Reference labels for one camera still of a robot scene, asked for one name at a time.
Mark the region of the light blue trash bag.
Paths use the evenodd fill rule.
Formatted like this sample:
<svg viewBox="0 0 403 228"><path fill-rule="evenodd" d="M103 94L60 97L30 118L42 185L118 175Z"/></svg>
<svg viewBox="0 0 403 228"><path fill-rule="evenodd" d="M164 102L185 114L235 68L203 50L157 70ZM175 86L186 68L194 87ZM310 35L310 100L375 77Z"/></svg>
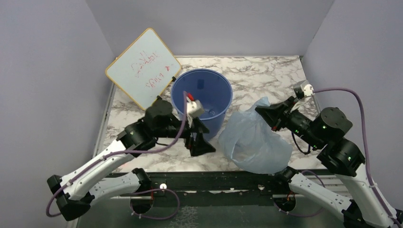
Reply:
<svg viewBox="0 0 403 228"><path fill-rule="evenodd" d="M273 132L255 111L269 106L265 96L245 111L235 111L218 137L225 157L238 168L256 174L274 174L288 166L293 147Z"/></svg>

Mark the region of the blue plastic trash bin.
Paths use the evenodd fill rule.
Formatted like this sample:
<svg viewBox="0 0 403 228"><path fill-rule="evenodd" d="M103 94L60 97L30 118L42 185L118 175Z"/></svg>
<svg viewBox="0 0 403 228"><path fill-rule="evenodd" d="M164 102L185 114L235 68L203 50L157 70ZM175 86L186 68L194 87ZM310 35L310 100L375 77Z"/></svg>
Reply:
<svg viewBox="0 0 403 228"><path fill-rule="evenodd" d="M184 109L184 91L201 102L204 113L199 119L210 130L203 137L210 141L223 126L231 105L233 91L230 82L222 74L210 69L194 69L183 73L171 88L172 105L179 117L182 117Z"/></svg>

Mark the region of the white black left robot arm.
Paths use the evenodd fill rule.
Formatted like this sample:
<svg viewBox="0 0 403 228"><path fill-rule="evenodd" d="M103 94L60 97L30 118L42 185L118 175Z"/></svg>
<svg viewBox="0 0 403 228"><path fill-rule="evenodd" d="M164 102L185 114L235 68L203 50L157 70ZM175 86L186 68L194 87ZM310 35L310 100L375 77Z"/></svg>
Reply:
<svg viewBox="0 0 403 228"><path fill-rule="evenodd" d="M214 152L215 148L204 139L209 129L200 120L204 112L201 102L186 98L184 107L184 115L179 120L174 116L170 102L157 99L142 118L128 125L90 161L67 175L49 177L47 184L53 194L51 202L56 203L59 214L71 221L83 216L101 200L122 194L151 192L151 180L141 168L118 178L109 178L109 174L141 154L162 152L162 149L155 148L160 138L170 138L172 144L183 139L192 157Z"/></svg>

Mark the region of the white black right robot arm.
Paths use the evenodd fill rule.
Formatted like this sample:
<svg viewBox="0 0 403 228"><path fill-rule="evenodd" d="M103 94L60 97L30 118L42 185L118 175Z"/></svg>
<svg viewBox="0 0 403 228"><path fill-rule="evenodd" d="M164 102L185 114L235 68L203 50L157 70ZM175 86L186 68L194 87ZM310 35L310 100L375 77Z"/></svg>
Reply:
<svg viewBox="0 0 403 228"><path fill-rule="evenodd" d="M330 191L287 167L276 175L274 187L280 193L289 190L301 194L342 220L346 228L390 228L401 226L403 212L386 202L373 179L366 173L365 157L358 146L345 138L352 123L336 107L327 107L310 120L294 108L297 100L269 106L258 105L256 112L273 131L289 129L314 149L329 172L339 178L350 197Z"/></svg>

